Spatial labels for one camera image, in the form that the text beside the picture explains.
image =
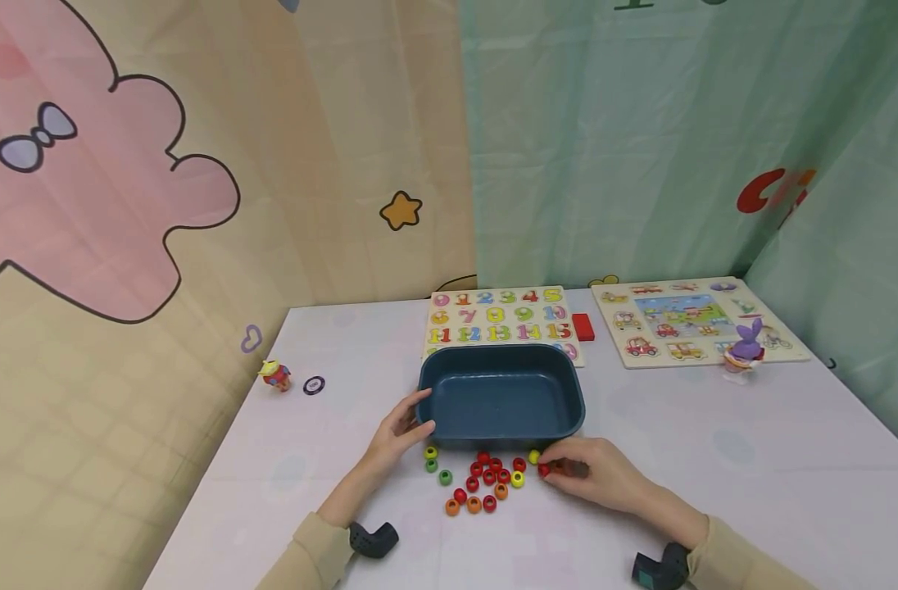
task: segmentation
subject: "red block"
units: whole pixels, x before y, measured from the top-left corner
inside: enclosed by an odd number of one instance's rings
[[[590,323],[590,316],[586,313],[574,313],[574,329],[577,330],[577,338],[580,342],[588,342],[596,340],[596,334],[593,333],[593,324]]]

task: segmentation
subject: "table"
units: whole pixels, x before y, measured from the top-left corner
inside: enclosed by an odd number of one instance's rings
[[[713,366],[628,370],[590,291],[568,301],[597,335],[578,369],[581,434],[609,437],[647,476],[820,588],[898,588],[898,441],[826,367],[765,365],[747,386]],[[270,358],[292,371],[293,389],[255,380],[146,590],[256,587],[413,389],[428,304],[288,312]],[[314,374],[327,385],[307,397]],[[439,454],[457,483],[472,460]],[[411,449],[361,516],[369,530],[392,522],[397,547],[381,561],[355,558],[339,588],[635,588],[636,552],[658,558],[666,543],[531,470],[495,514],[449,518],[442,506],[456,485],[439,486],[423,463],[422,447]]]

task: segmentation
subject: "beige sleeve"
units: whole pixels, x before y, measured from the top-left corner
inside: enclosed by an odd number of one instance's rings
[[[351,535],[310,513],[256,590],[330,590],[354,555]]]
[[[711,516],[708,538],[687,558],[698,590],[816,590]]]

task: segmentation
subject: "dark blue bin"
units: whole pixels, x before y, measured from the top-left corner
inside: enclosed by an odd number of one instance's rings
[[[544,448],[577,433],[586,408],[573,362],[547,344],[443,348],[420,369],[416,408],[439,447]]]

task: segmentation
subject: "number puzzle board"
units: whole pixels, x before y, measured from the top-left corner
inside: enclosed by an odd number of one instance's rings
[[[623,365],[718,365],[740,340],[736,324],[761,318],[764,362],[807,361],[810,353],[789,328],[733,277],[593,285],[600,312]]]
[[[583,366],[576,333],[561,286],[436,292],[423,356],[447,347],[546,343]]]

